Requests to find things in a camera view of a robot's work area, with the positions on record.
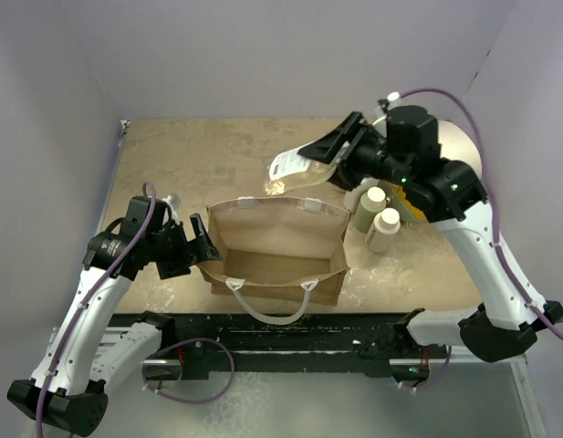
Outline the white rectangular bottle grey cap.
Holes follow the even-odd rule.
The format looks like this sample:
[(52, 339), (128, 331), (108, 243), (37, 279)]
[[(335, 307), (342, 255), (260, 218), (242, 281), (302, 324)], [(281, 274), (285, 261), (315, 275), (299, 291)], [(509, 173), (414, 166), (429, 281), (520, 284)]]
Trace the white rectangular bottle grey cap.
[(357, 209), (361, 197), (360, 188), (357, 187), (352, 191), (345, 192), (343, 198), (343, 205), (346, 210), (351, 213), (354, 213)]

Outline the small clear amber bottle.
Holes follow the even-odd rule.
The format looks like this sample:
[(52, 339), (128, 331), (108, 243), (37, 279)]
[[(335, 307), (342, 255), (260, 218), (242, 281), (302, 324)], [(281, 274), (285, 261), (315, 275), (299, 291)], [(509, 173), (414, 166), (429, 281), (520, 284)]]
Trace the small clear amber bottle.
[(265, 183), (267, 195), (277, 196), (326, 182), (335, 164), (317, 162), (298, 154), (299, 148), (279, 153), (271, 162)]

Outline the pale green lotion bottle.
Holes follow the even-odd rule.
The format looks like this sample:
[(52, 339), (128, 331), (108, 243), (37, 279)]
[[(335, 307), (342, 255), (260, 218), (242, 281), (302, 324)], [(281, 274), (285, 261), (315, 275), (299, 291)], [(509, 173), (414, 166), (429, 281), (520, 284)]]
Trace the pale green lotion bottle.
[(386, 208), (386, 193), (380, 187), (371, 187), (361, 197), (352, 218), (353, 226), (361, 233), (367, 233), (377, 214)]

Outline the brown burlap canvas bag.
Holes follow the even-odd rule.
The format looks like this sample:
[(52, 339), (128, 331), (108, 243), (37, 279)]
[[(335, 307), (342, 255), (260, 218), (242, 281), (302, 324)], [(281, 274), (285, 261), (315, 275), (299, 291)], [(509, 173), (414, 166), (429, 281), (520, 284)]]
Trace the brown burlap canvas bag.
[[(239, 197), (207, 209), (208, 235), (222, 257), (199, 265), (214, 295), (233, 296), (254, 319), (288, 325), (308, 305), (336, 306), (349, 271), (344, 248), (350, 214), (315, 198)], [(273, 317), (248, 297), (289, 300), (299, 309)]]

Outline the cream lidded jar bottle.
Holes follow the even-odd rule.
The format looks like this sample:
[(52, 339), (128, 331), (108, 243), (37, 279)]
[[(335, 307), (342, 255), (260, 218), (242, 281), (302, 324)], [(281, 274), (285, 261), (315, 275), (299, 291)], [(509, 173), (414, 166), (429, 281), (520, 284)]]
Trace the cream lidded jar bottle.
[(366, 235), (365, 246), (373, 253), (383, 253), (392, 244), (401, 227), (401, 218), (397, 210), (385, 208), (378, 213)]

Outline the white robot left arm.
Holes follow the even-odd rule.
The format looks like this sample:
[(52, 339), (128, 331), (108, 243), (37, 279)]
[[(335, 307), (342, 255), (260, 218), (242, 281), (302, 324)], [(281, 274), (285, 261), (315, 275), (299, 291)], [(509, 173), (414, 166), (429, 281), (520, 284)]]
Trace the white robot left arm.
[(15, 380), (7, 399), (35, 423), (71, 437), (99, 426), (113, 385), (151, 355), (166, 358), (177, 345), (173, 318), (145, 311), (105, 353), (99, 344), (115, 309), (139, 272), (154, 264), (162, 279), (190, 274), (193, 266), (221, 259), (199, 214), (194, 237), (165, 203), (145, 206), (113, 221), (88, 243), (76, 294), (45, 357), (30, 378)]

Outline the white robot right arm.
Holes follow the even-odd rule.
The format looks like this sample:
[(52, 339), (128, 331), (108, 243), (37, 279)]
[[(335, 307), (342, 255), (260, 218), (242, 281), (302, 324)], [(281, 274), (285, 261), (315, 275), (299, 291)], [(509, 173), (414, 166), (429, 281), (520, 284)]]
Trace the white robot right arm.
[(415, 357), (432, 344), (465, 346), (497, 362), (525, 353), (542, 329), (563, 319), (563, 307), (528, 282), (499, 232), (498, 216), (473, 166), (452, 160), (439, 121), (419, 106), (400, 106), (377, 130), (352, 112), (337, 128), (299, 148), (299, 155), (334, 166), (329, 182), (354, 189), (371, 177), (402, 188), (459, 255), (481, 304), (433, 312), (419, 308), (401, 319), (395, 347)]

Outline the white cylinder orange yellow end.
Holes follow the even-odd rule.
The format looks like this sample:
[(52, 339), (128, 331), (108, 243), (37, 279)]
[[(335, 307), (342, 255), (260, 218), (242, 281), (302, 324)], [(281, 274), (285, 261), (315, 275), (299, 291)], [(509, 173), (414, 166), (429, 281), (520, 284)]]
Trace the white cylinder orange yellow end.
[[(460, 127), (449, 120), (438, 120), (438, 140), (441, 144), (441, 158), (465, 162), (478, 177), (482, 177), (480, 152)], [(411, 205), (400, 186), (388, 182), (380, 182), (379, 186), (387, 195), (388, 206), (399, 212), (403, 224), (419, 224), (426, 221), (424, 213)]]

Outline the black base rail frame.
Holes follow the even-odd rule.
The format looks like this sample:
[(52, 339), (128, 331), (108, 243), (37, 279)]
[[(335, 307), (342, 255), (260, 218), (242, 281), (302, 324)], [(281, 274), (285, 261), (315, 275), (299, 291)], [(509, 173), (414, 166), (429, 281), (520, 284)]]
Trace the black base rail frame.
[(355, 373), (423, 381), (445, 347), (416, 346), (396, 330), (401, 313), (308, 314), (287, 326), (246, 314), (171, 314), (164, 347), (143, 362), (154, 380), (205, 380), (212, 372)]

